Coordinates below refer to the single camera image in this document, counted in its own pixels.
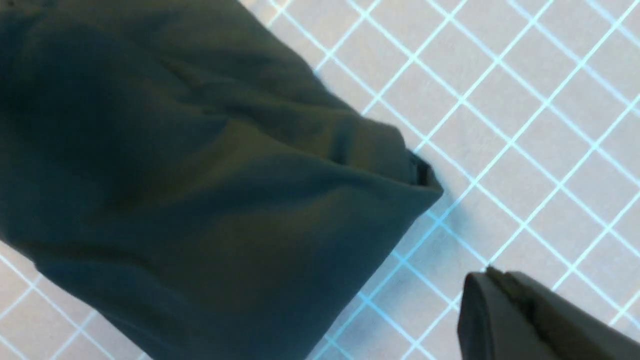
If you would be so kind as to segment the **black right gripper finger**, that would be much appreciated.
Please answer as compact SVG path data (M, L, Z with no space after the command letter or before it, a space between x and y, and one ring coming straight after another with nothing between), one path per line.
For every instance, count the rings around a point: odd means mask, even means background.
M637 341L520 271L488 267L463 284L464 360L637 360Z

